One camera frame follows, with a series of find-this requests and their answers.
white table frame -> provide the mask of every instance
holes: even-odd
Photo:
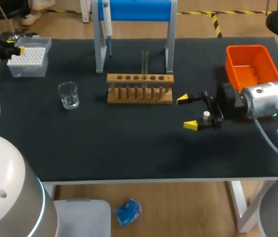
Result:
[[[54,198],[56,185],[76,184],[118,184],[118,183],[168,183],[168,182],[228,182],[232,196],[233,206],[237,217],[237,228],[239,233],[248,233],[258,221],[258,206],[261,198],[268,188],[278,177],[263,178],[206,178],[206,179],[126,179],[126,180],[91,180],[91,181],[64,181],[43,182],[45,189]],[[241,180],[261,180],[256,196],[250,205],[246,205]]]
[[[91,0],[80,0],[82,21],[84,23],[90,22]]]

wooden test tube rack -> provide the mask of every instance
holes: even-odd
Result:
[[[107,74],[110,104],[172,104],[174,75]]]

water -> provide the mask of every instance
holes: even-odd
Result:
[[[71,94],[62,99],[62,103],[67,110],[73,110],[79,106],[79,98],[77,94]]]

table leg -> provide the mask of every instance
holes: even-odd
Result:
[[[90,18],[91,0],[80,0],[80,5],[82,11],[82,21],[87,23]]]
[[[54,196],[55,196],[55,190],[56,190],[56,185],[53,185],[53,184],[48,184],[48,183],[45,183],[43,182],[42,183],[45,190],[48,192],[48,194],[51,196],[52,199],[54,199]]]
[[[232,201],[237,216],[237,227],[239,233],[248,233],[258,220],[258,206],[264,193],[275,182],[275,180],[262,181],[256,197],[247,207],[240,181],[229,181]]]

clear plastic box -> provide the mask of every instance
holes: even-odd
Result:
[[[7,65],[14,77],[44,77],[48,67],[50,37],[21,37],[15,46],[24,46],[22,55],[13,55]]]

